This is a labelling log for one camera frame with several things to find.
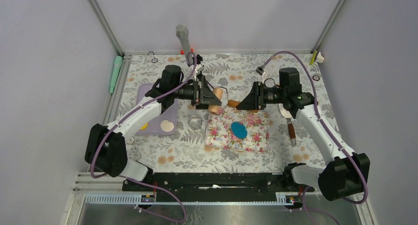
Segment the floral cutting board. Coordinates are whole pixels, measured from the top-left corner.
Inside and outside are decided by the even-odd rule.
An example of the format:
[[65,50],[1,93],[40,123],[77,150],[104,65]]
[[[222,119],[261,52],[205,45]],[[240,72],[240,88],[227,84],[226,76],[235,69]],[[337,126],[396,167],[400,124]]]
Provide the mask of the floral cutting board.
[[226,108],[209,116],[205,146],[210,148],[265,153],[269,146],[269,121],[266,112]]

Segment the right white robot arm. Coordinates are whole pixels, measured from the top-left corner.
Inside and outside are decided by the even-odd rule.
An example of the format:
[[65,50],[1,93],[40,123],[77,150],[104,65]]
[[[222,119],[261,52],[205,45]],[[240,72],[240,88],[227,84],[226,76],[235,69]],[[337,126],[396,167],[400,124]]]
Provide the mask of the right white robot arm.
[[300,75],[296,68],[279,71],[279,85],[266,87],[254,82],[250,93],[236,106],[238,110],[262,110],[268,104],[281,104],[292,118],[309,133],[326,163],[324,169],[304,163],[290,163],[283,172],[283,185],[296,191],[301,185],[320,190],[329,201],[347,199],[363,193],[363,203],[368,196],[367,178],[370,159],[365,153],[356,153],[341,139],[322,116],[317,100],[302,91]]

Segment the wooden rolling pin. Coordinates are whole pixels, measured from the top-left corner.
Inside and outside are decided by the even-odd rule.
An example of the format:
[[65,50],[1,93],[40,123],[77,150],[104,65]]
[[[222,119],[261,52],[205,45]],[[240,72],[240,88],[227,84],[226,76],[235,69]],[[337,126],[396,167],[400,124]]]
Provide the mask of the wooden rolling pin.
[[[225,87],[215,87],[212,90],[212,93],[214,98],[210,101],[208,106],[208,111],[211,114],[221,114],[227,107],[236,109],[240,104],[239,101],[229,98],[229,92]],[[227,103],[225,104],[222,103],[223,94],[226,94]]]

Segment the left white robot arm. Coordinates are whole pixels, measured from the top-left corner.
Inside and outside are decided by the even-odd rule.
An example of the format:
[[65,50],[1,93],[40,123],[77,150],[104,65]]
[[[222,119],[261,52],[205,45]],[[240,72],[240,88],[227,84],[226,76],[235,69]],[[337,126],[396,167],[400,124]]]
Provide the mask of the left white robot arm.
[[202,74],[193,80],[193,73],[184,78],[181,67],[165,66],[162,75],[145,93],[142,100],[120,119],[107,125],[95,124],[89,133],[85,161],[90,165],[92,178],[105,175],[134,179],[142,191],[149,190],[153,178],[148,167],[129,159],[126,144],[154,118],[162,115],[176,99],[189,100],[197,109],[221,106],[222,102],[208,86]]

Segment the blue dough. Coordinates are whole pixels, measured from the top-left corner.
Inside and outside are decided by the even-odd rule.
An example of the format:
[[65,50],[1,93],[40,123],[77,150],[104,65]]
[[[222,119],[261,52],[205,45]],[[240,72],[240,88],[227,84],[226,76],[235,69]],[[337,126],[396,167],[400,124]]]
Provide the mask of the blue dough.
[[231,123],[231,131],[238,139],[245,139],[248,135],[246,127],[242,123],[236,121]]

